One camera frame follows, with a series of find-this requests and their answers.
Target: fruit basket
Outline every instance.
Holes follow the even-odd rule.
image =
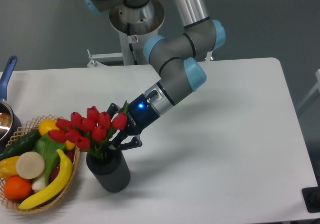
[[[14,141],[18,140],[20,137],[37,129],[39,124],[43,120],[45,120],[45,119],[57,120],[58,118],[62,118],[62,117],[49,115],[49,116],[37,117],[37,118],[32,119],[31,121],[27,121],[26,124],[23,124],[22,127],[19,127],[18,130],[13,134],[13,136],[10,138],[10,141],[7,144],[7,147],[8,147],[8,145],[11,145]],[[80,150],[77,147],[75,147],[72,173],[71,173],[71,177],[70,177],[69,182],[67,183],[67,185],[64,187],[64,189],[59,194],[57,194],[55,197],[53,197],[49,201],[45,202],[44,204],[39,205],[39,206],[37,206],[33,209],[29,209],[29,210],[19,209],[19,205],[22,202],[21,200],[20,201],[19,200],[12,201],[12,200],[6,198],[4,191],[3,191],[3,189],[4,189],[3,187],[6,183],[6,180],[3,178],[0,178],[0,203],[2,205],[4,205],[7,209],[13,210],[13,211],[20,213],[20,214],[33,214],[33,213],[38,213],[38,212],[41,212],[44,210],[48,210],[49,208],[51,208],[52,206],[57,204],[68,192],[70,185],[74,180],[76,170],[78,168],[79,159],[80,159]]]

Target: saucepan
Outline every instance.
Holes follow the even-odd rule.
[[[21,126],[20,120],[6,102],[8,82],[16,63],[17,57],[11,56],[0,79],[0,153],[5,149],[13,133]]]

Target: red tulip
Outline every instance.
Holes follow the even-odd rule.
[[[90,119],[87,119],[87,118],[84,118],[82,117],[80,119],[80,126],[79,128],[84,131],[84,132],[92,132],[96,127],[96,124],[94,123],[93,120],[90,120]]]
[[[99,111],[97,110],[96,106],[92,106],[91,108],[87,108],[86,117],[90,120],[92,120],[94,123],[98,123],[99,119]]]
[[[66,142],[66,137],[64,136],[64,130],[50,130],[48,132],[49,137],[58,142],[58,143],[65,143]]]
[[[79,128],[82,116],[78,112],[73,112],[70,116],[71,123]]]
[[[80,136],[75,140],[75,144],[76,146],[82,150],[82,151],[86,151],[90,148],[90,140],[84,136]]]
[[[111,127],[111,117],[106,111],[101,112],[98,119],[98,125],[104,125],[107,130]]]
[[[80,132],[76,129],[67,129],[64,133],[65,138],[72,143],[75,143],[76,139],[81,136]]]
[[[56,121],[56,127],[58,127],[60,130],[68,129],[68,128],[73,128],[73,124],[69,120],[64,120],[64,119],[58,119]]]
[[[112,126],[117,130],[124,130],[127,122],[127,115],[123,112],[119,113],[112,121]]]
[[[96,141],[102,141],[105,139],[107,135],[106,131],[107,131],[107,128],[104,125],[100,125],[93,130],[91,137]]]

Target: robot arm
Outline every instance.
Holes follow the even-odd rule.
[[[144,57],[161,80],[129,104],[127,126],[112,141],[115,148],[125,150],[141,146],[139,134],[206,81],[206,74],[195,59],[225,42],[224,28],[219,21],[210,20],[203,0],[175,2],[185,33],[172,40],[153,36],[144,44]],[[113,115],[118,109],[111,104],[108,112]],[[122,144],[128,136],[135,137]]]

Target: orange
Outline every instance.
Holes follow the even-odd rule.
[[[10,200],[23,199],[31,193],[31,182],[16,175],[9,178],[4,184],[4,195]]]

